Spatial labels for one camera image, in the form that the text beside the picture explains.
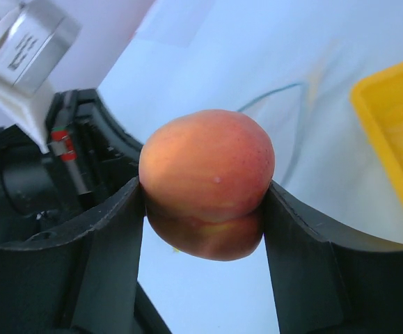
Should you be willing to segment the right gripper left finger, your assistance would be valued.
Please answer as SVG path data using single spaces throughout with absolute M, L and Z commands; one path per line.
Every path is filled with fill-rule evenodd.
M 102 204 L 0 245 L 0 333 L 167 333 L 137 277 L 144 204 L 130 180 Z

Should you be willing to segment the peach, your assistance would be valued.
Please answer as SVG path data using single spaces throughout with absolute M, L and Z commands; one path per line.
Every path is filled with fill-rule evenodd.
M 243 113 L 210 109 L 176 118 L 141 151 L 147 218 L 179 251 L 216 261 L 241 259 L 262 239 L 260 206 L 274 169 L 270 137 Z

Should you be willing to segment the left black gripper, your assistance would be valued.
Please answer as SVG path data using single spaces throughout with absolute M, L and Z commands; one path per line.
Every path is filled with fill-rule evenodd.
M 0 244 L 24 241 L 104 202 L 138 174 L 142 144 L 94 89 L 55 94 L 47 151 L 0 127 Z

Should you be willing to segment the clear zip top bag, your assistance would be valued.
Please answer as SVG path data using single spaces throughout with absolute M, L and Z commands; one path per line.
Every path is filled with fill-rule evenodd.
M 269 135 L 276 154 L 273 179 L 282 186 L 292 180 L 299 164 L 307 121 L 317 101 L 320 79 L 304 77 L 274 81 L 256 88 L 225 91 L 187 91 L 182 96 L 188 106 L 173 106 L 181 116 L 201 109 L 228 109 L 254 119 Z

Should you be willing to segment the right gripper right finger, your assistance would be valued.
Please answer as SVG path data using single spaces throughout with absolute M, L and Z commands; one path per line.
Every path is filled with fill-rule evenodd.
M 282 333 L 403 333 L 403 244 L 355 230 L 277 183 L 264 241 Z

